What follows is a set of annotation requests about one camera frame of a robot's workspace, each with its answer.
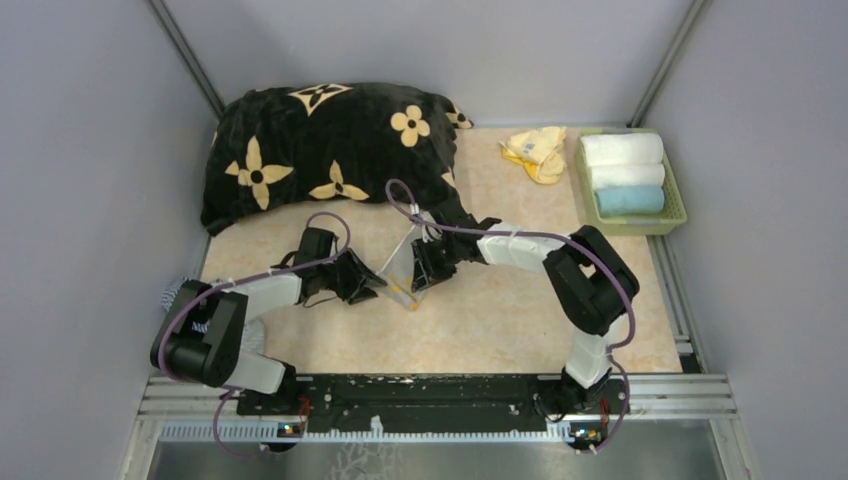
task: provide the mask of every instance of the blue rolled towel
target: blue rolled towel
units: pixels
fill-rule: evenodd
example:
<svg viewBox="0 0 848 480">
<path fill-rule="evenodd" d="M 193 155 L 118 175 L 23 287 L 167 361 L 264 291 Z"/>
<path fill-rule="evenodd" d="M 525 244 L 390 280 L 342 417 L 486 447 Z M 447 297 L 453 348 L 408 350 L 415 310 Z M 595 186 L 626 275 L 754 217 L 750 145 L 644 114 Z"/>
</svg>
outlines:
<svg viewBox="0 0 848 480">
<path fill-rule="evenodd" d="M 598 213 L 602 217 L 660 213 L 665 206 L 661 187 L 616 187 L 597 190 Z"/>
</svg>

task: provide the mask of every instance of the green basket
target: green basket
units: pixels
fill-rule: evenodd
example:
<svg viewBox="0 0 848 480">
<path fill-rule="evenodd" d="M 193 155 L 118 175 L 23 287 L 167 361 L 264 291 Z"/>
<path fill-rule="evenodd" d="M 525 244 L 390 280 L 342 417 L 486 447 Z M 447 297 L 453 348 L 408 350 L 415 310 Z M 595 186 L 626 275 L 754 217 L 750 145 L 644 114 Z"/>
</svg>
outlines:
<svg viewBox="0 0 848 480">
<path fill-rule="evenodd" d="M 587 135 L 612 135 L 635 132 L 652 132 L 650 128 L 584 128 L 580 131 L 580 137 Z M 577 139 L 577 152 L 574 160 L 577 173 L 580 176 L 580 190 L 583 195 L 583 205 L 586 206 L 586 221 L 598 228 L 605 235 L 665 235 L 674 227 L 686 223 L 686 209 L 683 208 L 683 200 L 674 180 L 674 172 L 668 163 L 668 156 L 663 153 L 663 166 L 665 167 L 665 181 L 663 182 L 663 193 L 665 194 L 665 207 L 662 212 L 653 215 L 621 215 L 618 217 L 601 217 L 598 213 L 598 202 L 595 192 L 592 191 L 592 183 L 589 179 L 589 171 L 586 167 L 586 157 L 583 151 L 583 142 Z"/>
</svg>

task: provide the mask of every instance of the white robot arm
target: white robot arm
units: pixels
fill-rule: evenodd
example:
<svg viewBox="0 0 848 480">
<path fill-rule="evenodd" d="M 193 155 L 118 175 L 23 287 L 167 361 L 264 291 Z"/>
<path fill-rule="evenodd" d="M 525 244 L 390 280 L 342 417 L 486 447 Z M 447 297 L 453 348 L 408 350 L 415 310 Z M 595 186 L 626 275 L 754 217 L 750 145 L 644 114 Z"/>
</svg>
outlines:
<svg viewBox="0 0 848 480">
<path fill-rule="evenodd" d="M 520 231 L 508 223 L 498 223 L 489 230 L 507 232 Z M 552 252 L 563 248 L 561 241 L 549 238 L 518 236 L 486 236 L 477 241 L 483 260 L 489 265 L 509 265 L 531 272 L 545 274 L 543 262 Z M 565 363 L 565 371 L 583 388 L 591 388 L 610 370 L 607 347 L 620 340 L 626 319 L 619 317 L 604 335 L 593 335 L 576 328 L 571 355 Z"/>
<path fill-rule="evenodd" d="M 626 323 L 624 305 L 619 293 L 600 272 L 587 275 L 589 261 L 562 241 L 515 235 L 520 229 L 499 220 L 477 223 L 456 202 L 431 210 L 441 225 L 460 225 L 476 229 L 479 234 L 456 234 L 445 231 L 441 238 L 413 242 L 416 274 L 413 289 L 430 288 L 450 278 L 461 261 L 488 265 L 509 265 L 547 274 L 554 293 L 568 319 L 577 327 L 573 348 L 565 363 L 564 378 L 570 390 L 568 398 L 587 398 L 608 378 L 610 362 L 607 347 L 620 335 Z M 497 236 L 485 231 L 498 232 Z M 335 235 L 310 228 L 304 232 L 294 264 L 330 255 Z M 591 227 L 583 227 L 571 236 L 600 258 L 619 280 L 632 299 L 639 284 L 603 235 Z M 239 287 L 225 289 L 210 296 L 182 320 L 167 341 L 165 360 L 177 375 L 210 386 L 226 385 L 279 395 L 285 378 L 293 378 L 295 369 L 283 362 L 261 355 L 239 352 L 241 332 L 247 318 L 280 307 L 296 305 L 321 289 L 335 291 L 342 300 L 356 303 L 376 296 L 369 287 L 385 286 L 368 270 L 352 251 L 328 266 L 317 266 L 294 273 L 269 272 L 268 276 Z M 171 313 L 154 342 L 151 362 L 159 366 L 158 354 L 165 326 L 209 285 L 191 281 L 183 285 Z M 205 334 L 193 332 L 186 325 L 209 321 Z"/>
</svg>

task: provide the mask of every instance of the yellow cloth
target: yellow cloth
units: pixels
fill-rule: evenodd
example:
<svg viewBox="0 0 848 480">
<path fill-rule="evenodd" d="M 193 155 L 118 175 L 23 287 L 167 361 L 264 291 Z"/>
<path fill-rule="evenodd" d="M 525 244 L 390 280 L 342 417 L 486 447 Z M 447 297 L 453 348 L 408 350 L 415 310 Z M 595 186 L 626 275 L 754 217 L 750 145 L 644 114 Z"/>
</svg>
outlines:
<svg viewBox="0 0 848 480">
<path fill-rule="evenodd" d="M 537 128 L 501 142 L 501 153 L 505 159 L 523 166 L 534 182 L 552 185 L 565 169 L 563 140 L 565 127 Z"/>
</svg>

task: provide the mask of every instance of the metal corner post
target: metal corner post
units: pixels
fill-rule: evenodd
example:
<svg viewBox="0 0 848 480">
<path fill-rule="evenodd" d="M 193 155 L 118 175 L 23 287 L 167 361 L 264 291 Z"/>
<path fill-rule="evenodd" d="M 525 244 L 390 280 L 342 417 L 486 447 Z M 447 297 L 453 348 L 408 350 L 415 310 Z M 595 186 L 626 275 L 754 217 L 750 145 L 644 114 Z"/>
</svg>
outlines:
<svg viewBox="0 0 848 480">
<path fill-rule="evenodd" d="M 156 17 L 156 20 L 158 20 L 159 25 L 162 26 L 162 29 L 168 36 L 168 39 L 171 41 L 171 44 L 174 46 L 177 54 L 179 54 L 180 60 L 182 60 L 183 64 L 194 79 L 194 83 L 200 90 L 200 94 L 203 95 L 206 103 L 209 104 L 209 107 L 212 109 L 215 117 L 220 119 L 224 114 L 224 101 L 221 99 L 217 90 L 215 90 L 215 86 L 212 85 L 212 81 L 209 80 L 209 76 L 206 74 L 206 71 L 203 70 L 203 66 L 197 59 L 197 55 L 195 55 L 194 50 L 192 50 L 191 45 L 189 45 L 188 40 L 185 38 L 185 35 L 183 35 L 180 26 L 177 25 L 177 21 L 174 19 L 173 14 L 171 14 L 171 10 L 168 8 L 165 0 L 144 1 L 150 7 L 153 15 Z"/>
<path fill-rule="evenodd" d="M 694 0 L 689 6 L 689 10 L 686 11 L 686 15 L 683 17 L 683 22 L 680 24 L 680 28 L 677 29 L 677 33 L 674 35 L 671 45 L 669 45 L 662 62 L 660 62 L 660 65 L 657 68 L 657 72 L 654 74 L 654 78 L 652 78 L 651 83 L 648 84 L 648 89 L 645 90 L 642 100 L 639 101 L 639 106 L 636 107 L 636 112 L 630 119 L 630 123 L 627 124 L 628 127 L 635 128 L 642 126 L 645 121 L 645 116 L 654 104 L 654 100 L 656 99 L 660 88 L 671 73 L 671 69 L 675 62 L 679 59 L 681 50 L 686 44 L 686 41 L 689 39 L 693 27 L 712 3 L 713 0 Z"/>
</svg>

